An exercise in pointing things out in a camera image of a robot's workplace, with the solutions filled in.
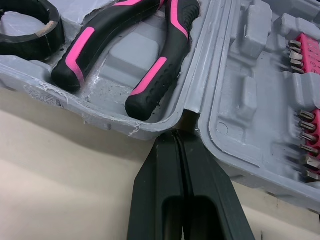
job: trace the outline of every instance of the gray plastic tool case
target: gray plastic tool case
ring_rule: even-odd
[[[196,131],[232,180],[320,212],[320,182],[303,183],[300,177],[297,162],[305,153],[299,150],[296,114],[320,108],[320,75],[292,74],[286,49],[300,33],[320,40],[319,2],[201,0],[200,17],[191,31],[191,52],[176,88],[170,89],[147,122],[128,117],[124,104],[164,45],[163,9],[116,37],[86,86],[73,95],[50,84],[50,71],[83,22],[112,3],[51,3],[61,14],[66,45],[45,62],[0,56],[0,86],[70,110],[101,129],[141,140],[172,128],[185,109],[198,113]],[[26,18],[9,12],[0,30],[23,35],[43,27]]]

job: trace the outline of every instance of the bit holder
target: bit holder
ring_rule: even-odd
[[[320,181],[320,109],[312,112],[301,110],[298,113],[301,118],[299,127],[303,132],[300,134],[305,139],[305,144],[300,147],[307,151],[307,155],[303,156],[301,165],[304,167],[302,177],[306,182]]]
[[[295,73],[320,74],[320,48],[319,43],[301,33],[296,40],[288,43],[290,49],[291,68]]]

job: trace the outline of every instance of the rubber grip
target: rubber grip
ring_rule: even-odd
[[[163,1],[121,0],[101,11],[82,27],[53,69],[52,82],[68,92],[79,91],[110,41],[124,29],[154,14]]]
[[[197,0],[168,0],[165,9],[165,45],[159,59],[125,102],[130,117],[148,120],[169,87],[178,79],[182,63],[190,51],[192,23],[199,14]]]

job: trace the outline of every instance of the molded compartment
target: molded compartment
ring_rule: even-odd
[[[153,16],[125,30],[106,47],[80,92],[70,94],[54,86],[50,72],[57,64],[82,25],[114,4],[110,0],[51,0],[61,14],[66,44],[44,62],[26,61],[17,56],[0,56],[3,87],[23,91],[44,103],[81,115],[86,123],[104,130],[114,129],[128,136],[147,140],[173,127],[180,119],[195,70],[191,63],[200,59],[199,42],[205,21],[215,11],[210,0],[201,0],[200,17],[193,22],[191,50],[185,58],[178,82],[173,84],[152,117],[142,122],[128,117],[125,101],[131,91],[158,59],[166,40],[165,6]],[[7,35],[25,35],[43,27],[38,20],[16,12],[7,12],[0,31]]]
[[[232,26],[212,65],[218,75],[208,78],[198,131],[231,179],[320,212],[320,182],[301,177],[307,153],[297,116],[320,108],[320,75],[292,73],[287,49],[300,33],[320,40],[320,3],[228,2]]]

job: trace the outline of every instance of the pink stripe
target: pink stripe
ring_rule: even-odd
[[[133,6],[136,5],[137,3],[140,3],[142,0],[127,0],[127,1],[121,1],[117,2],[113,6]]]
[[[80,69],[80,67],[77,64],[77,59],[81,53],[81,51],[84,49],[86,43],[88,42],[91,35],[95,32],[95,29],[93,27],[87,27],[83,33],[80,35],[78,40],[75,42],[73,47],[71,48],[69,54],[66,56],[65,64],[74,72],[76,77],[79,80],[80,85],[82,86],[85,83],[84,75]]]
[[[184,29],[183,26],[181,26],[178,20],[178,1],[179,0],[171,1],[171,23],[173,26],[179,29],[186,36],[186,39],[188,39],[189,35],[187,31]]]
[[[167,61],[166,57],[163,57],[163,56],[160,57],[158,61],[156,61],[156,63],[153,65],[153,67],[150,69],[150,71],[148,71],[148,73],[145,75],[145,77],[142,79],[139,85],[136,86],[136,88],[131,92],[130,96],[141,94],[143,91],[145,91],[148,85],[156,76],[156,74],[166,63],[166,61]]]

